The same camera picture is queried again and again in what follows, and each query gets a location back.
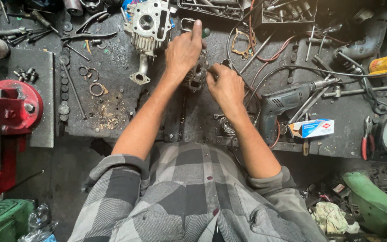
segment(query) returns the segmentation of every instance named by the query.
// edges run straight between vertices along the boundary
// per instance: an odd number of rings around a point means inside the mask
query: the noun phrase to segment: red-handled pliers
[[[362,137],[361,142],[361,155],[362,159],[367,160],[367,139],[370,142],[370,151],[373,153],[376,149],[374,143],[374,137],[371,134],[371,130],[373,129],[373,123],[371,122],[370,116],[366,117],[364,120],[364,136]]]

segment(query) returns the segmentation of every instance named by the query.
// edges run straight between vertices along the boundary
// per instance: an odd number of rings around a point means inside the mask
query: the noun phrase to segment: hand
[[[167,74],[180,85],[186,74],[196,65],[202,49],[202,23],[196,20],[192,32],[176,36],[165,50]]]
[[[243,104],[244,82],[235,71],[216,63],[207,71],[206,80],[210,94],[231,123],[247,115]]]

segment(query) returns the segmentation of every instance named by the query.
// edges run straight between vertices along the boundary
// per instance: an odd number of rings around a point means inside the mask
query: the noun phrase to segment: plaid shirt
[[[226,242],[327,241],[286,167],[254,179],[237,166],[223,146],[185,142],[105,157],[68,241],[210,242],[216,225]]]

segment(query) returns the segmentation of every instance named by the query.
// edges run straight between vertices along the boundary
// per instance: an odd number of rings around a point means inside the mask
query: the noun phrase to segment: green machine
[[[367,171],[346,173],[343,180],[352,190],[349,203],[357,205],[365,219],[359,224],[387,238],[387,194],[370,180]]]
[[[21,199],[0,201],[0,242],[16,242],[28,233],[28,217],[34,202]]]

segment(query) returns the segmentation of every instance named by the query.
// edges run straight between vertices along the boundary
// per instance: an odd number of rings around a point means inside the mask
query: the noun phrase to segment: floor
[[[90,148],[93,138],[64,136],[57,138],[55,147],[32,148],[18,154],[17,180],[44,170],[33,179],[12,190],[6,197],[38,199],[52,209],[59,224],[55,231],[59,241],[67,241],[87,195],[80,192],[80,184],[89,171],[103,158]],[[331,172],[362,168],[359,159],[340,159],[325,156],[303,156],[301,153],[275,151],[282,165],[287,166],[300,188],[305,188]]]

